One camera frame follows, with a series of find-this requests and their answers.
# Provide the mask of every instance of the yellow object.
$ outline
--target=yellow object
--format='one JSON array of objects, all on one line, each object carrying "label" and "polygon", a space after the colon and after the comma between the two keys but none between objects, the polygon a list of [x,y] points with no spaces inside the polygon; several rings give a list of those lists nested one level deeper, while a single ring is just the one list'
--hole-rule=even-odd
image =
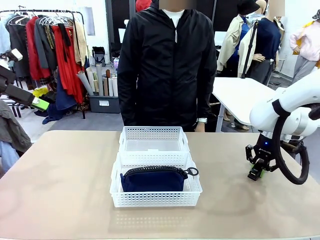
[{"label": "yellow object", "polygon": [[41,97],[42,95],[45,95],[49,92],[48,88],[42,87],[42,88],[37,88],[33,91],[33,95],[38,98]]},{"label": "yellow object", "polygon": [[[308,24],[304,25],[303,28],[307,28],[309,26],[311,26],[312,24],[314,24],[315,21],[309,22]],[[301,33],[301,36],[299,37],[299,39],[296,41],[296,44],[298,45],[298,47],[300,48],[302,45],[302,36],[303,36],[304,32]],[[297,53],[296,51],[293,51],[293,55],[299,55],[299,53]],[[316,63],[315,65],[318,69],[320,69],[320,60]]]}]

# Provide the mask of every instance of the gray jacket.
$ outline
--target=gray jacket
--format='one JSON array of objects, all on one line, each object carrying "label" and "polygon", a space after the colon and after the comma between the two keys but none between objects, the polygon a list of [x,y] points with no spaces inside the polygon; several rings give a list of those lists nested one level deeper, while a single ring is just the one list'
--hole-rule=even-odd
[{"label": "gray jacket", "polygon": [[57,69],[57,58],[55,52],[51,49],[44,26],[40,24],[41,18],[35,21],[34,42],[38,53],[41,68]]},{"label": "gray jacket", "polygon": [[0,99],[0,141],[11,143],[12,147],[25,153],[31,147],[31,140],[21,127],[9,106]]}]

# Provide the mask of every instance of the red garment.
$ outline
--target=red garment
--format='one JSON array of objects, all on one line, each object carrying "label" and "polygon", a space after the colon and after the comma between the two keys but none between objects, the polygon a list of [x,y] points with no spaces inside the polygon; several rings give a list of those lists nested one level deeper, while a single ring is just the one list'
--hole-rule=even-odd
[{"label": "red garment", "polygon": [[61,83],[63,89],[66,90],[67,94],[73,95],[77,103],[83,102],[83,84],[77,77],[79,71],[83,71],[84,68],[76,64],[75,51],[74,51],[74,40],[73,29],[65,28],[67,37],[70,40],[68,46],[66,40],[63,39],[62,32],[58,26],[53,26],[52,30],[55,39],[55,52],[58,62],[58,70],[60,73]]},{"label": "red garment", "polygon": [[147,9],[150,7],[152,0],[136,0],[135,9],[137,12]]},{"label": "red garment", "polygon": [[50,77],[49,69],[41,68],[38,52],[35,43],[35,23],[37,16],[31,18],[26,24],[26,41],[29,55],[30,75],[34,80],[40,80]]}]

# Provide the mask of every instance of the stacked basket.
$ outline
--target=stacked basket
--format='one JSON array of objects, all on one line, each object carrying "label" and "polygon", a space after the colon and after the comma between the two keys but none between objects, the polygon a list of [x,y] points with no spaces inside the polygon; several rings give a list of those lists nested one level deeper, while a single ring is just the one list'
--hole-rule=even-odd
[{"label": "stacked basket", "polygon": [[183,191],[124,192],[120,174],[147,166],[173,166],[186,170],[196,168],[186,134],[181,127],[125,126],[111,173],[110,193],[114,206],[182,207],[195,206],[202,188],[199,175],[188,176]]}]

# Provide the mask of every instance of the robotic arm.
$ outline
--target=robotic arm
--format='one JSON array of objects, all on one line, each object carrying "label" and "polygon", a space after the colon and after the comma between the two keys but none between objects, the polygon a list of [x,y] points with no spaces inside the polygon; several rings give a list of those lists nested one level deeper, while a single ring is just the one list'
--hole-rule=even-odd
[{"label": "robotic arm", "polygon": [[289,115],[282,134],[309,136],[320,126],[316,113],[320,103],[320,70],[276,94],[268,101],[258,103],[250,113],[251,124],[262,131],[273,132],[279,116]]},{"label": "robotic arm", "polygon": [[281,142],[286,135],[309,136],[320,126],[320,70],[278,92],[272,99],[258,103],[250,113],[251,124],[264,131],[255,146],[246,147],[247,160],[253,164],[248,177],[257,180],[263,170],[273,172],[280,169],[294,184],[301,185],[309,173],[307,149],[301,145],[297,153],[301,156],[301,176],[295,177],[281,154]]},{"label": "robotic arm", "polygon": [[16,79],[16,75],[10,71],[8,62],[18,62],[23,58],[17,49],[0,53],[0,95],[5,94],[17,103],[32,106],[44,111],[48,108],[49,103],[35,97],[32,93],[23,90],[12,83]]}]

